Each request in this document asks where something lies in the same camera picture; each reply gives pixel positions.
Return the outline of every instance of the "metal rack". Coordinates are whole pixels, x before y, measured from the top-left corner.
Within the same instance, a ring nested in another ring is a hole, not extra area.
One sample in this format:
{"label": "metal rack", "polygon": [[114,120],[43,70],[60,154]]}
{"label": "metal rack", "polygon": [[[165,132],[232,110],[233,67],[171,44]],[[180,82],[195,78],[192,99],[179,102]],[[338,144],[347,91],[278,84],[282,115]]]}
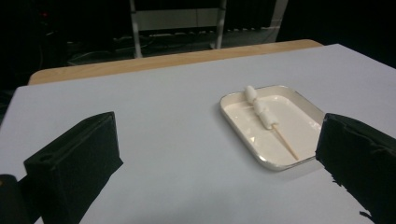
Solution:
{"label": "metal rack", "polygon": [[[131,21],[132,21],[132,29],[134,33],[134,56],[136,58],[142,58],[142,51],[139,40],[139,25],[137,18],[137,11],[134,4],[134,0],[129,0],[131,7]],[[216,31],[216,41],[213,45],[213,49],[221,48],[221,41],[224,30],[224,22],[225,22],[225,13],[226,13],[227,0],[219,0],[219,8],[218,8],[218,17],[217,17],[217,31]]]}

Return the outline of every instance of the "wooden table edge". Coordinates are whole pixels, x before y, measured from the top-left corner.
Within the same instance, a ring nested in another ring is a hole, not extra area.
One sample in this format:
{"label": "wooden table edge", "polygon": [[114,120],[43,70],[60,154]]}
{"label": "wooden table edge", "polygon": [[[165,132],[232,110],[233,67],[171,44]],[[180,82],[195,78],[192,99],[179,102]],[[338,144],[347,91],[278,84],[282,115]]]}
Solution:
{"label": "wooden table edge", "polygon": [[91,63],[78,66],[50,68],[40,70],[32,74],[28,85],[66,81],[86,77],[101,77],[189,63],[203,63],[236,57],[315,48],[320,46],[322,45],[316,41],[302,39],[228,49],[211,49],[148,58],[121,60],[107,63]]}

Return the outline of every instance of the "table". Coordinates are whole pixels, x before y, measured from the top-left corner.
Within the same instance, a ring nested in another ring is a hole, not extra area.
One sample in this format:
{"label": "table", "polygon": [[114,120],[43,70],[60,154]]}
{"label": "table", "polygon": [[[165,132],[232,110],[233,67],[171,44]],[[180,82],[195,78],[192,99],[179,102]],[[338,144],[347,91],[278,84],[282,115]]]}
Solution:
{"label": "table", "polygon": [[189,63],[204,63],[236,57],[276,53],[295,49],[307,49],[322,46],[309,39],[253,45],[229,49],[212,49],[190,53],[171,54],[149,58],[122,60],[110,63],[51,68],[32,74],[29,85],[53,81],[65,81],[85,77],[100,77],[112,74],[137,72],[154,68],[164,68]]}
{"label": "table", "polygon": [[331,45],[21,87],[0,130],[0,170],[21,179],[24,159],[114,111],[124,164],[81,224],[369,224],[318,161],[277,173],[260,166],[219,101],[246,85],[284,85],[396,136],[395,84],[395,69]]}

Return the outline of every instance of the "marshmallow on stick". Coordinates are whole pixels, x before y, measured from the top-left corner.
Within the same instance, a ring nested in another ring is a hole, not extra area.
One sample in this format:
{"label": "marshmallow on stick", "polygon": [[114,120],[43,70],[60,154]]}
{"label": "marshmallow on stick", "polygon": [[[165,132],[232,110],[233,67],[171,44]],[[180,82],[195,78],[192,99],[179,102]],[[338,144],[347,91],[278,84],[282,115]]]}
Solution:
{"label": "marshmallow on stick", "polygon": [[247,86],[245,88],[245,95],[247,97],[247,101],[253,105],[254,112],[257,116],[259,116],[264,128],[267,130],[274,129],[279,135],[280,139],[282,139],[282,141],[284,142],[286,149],[289,151],[291,156],[293,156],[295,160],[299,160],[296,153],[289,145],[288,141],[276,127],[276,125],[279,123],[276,116],[269,110],[267,104],[264,101],[258,99],[256,90],[254,90],[252,86]]}

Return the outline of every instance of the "white tray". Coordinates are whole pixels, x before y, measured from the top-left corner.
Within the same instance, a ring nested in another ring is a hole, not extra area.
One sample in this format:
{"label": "white tray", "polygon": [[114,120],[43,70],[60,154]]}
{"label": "white tray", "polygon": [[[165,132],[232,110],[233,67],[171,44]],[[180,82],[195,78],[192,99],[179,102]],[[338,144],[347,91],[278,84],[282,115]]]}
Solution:
{"label": "white tray", "polygon": [[315,157],[324,113],[297,91],[284,86],[256,89],[276,115],[278,129],[296,152],[295,160],[275,131],[266,130],[243,92],[221,98],[221,111],[263,166],[285,170]]}

